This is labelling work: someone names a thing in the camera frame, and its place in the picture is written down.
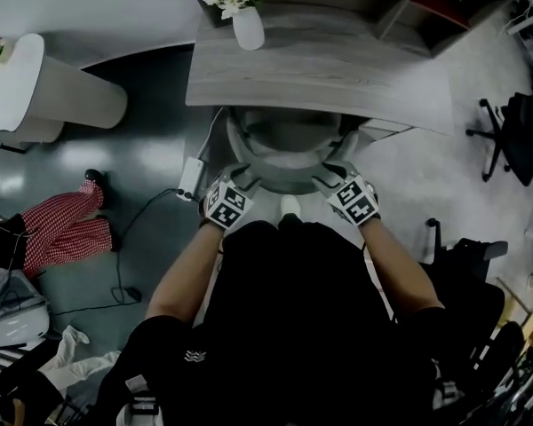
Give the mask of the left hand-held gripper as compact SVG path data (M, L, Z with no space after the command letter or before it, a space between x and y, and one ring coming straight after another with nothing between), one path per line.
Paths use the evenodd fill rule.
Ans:
M250 179L245 174L249 167L249 163L230 164L216 176L203 200L202 213L206 222L229 230L250 211L261 179L254 178L244 185L241 179Z

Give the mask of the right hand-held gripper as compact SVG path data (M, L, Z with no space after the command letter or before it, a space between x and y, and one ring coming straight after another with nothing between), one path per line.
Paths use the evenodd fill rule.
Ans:
M311 178L317 190L340 216L352 225L361 226L378 215L379 206L374 190L360 174L356 174L352 163L326 161L323 166L337 176L346 178L333 185L319 177Z

